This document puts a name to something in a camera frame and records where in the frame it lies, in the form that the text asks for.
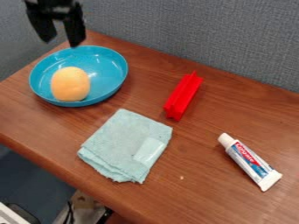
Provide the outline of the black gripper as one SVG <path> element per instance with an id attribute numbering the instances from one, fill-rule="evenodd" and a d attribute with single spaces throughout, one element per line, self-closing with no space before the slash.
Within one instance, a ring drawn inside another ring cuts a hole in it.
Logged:
<path id="1" fill-rule="evenodd" d="M 85 39 L 81 4 L 77 0 L 22 0 L 25 13 L 41 41 L 49 43 L 57 35 L 52 20 L 62 20 L 69 46 Z"/>

